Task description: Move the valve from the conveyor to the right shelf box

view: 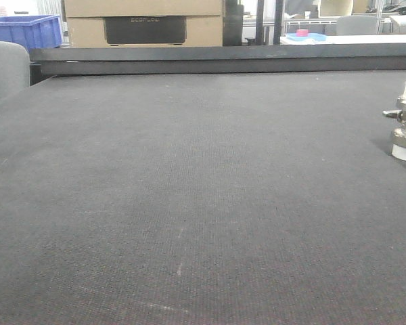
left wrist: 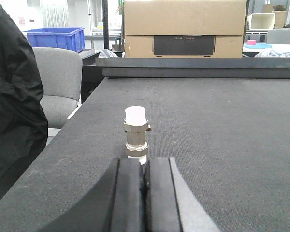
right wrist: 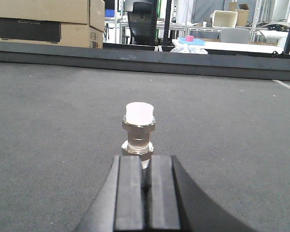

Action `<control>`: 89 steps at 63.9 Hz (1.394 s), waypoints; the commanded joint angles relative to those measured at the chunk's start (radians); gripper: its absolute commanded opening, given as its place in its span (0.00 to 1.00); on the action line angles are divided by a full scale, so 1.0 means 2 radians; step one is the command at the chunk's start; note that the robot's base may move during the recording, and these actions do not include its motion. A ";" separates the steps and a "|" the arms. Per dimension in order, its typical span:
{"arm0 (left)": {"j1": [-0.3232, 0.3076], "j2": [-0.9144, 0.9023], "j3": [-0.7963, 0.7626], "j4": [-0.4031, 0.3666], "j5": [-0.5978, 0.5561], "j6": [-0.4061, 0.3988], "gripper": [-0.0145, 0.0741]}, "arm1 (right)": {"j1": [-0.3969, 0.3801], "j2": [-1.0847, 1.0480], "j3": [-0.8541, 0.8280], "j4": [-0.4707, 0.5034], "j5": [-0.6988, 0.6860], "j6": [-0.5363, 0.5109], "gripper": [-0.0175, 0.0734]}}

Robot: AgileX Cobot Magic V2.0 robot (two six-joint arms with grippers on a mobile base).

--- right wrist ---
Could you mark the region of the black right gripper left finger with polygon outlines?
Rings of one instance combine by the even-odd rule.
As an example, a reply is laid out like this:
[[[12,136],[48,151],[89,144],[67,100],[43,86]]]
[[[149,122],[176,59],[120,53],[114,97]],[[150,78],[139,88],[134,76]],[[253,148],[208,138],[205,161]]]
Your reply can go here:
[[[145,228],[143,173],[137,156],[114,157],[109,175],[75,232],[141,232]]]

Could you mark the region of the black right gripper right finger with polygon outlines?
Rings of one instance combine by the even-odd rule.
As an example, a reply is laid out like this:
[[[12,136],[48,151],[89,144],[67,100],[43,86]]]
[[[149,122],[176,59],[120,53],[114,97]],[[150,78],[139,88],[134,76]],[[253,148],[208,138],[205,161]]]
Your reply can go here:
[[[147,171],[148,232],[252,232],[214,202],[174,156],[153,156]]]

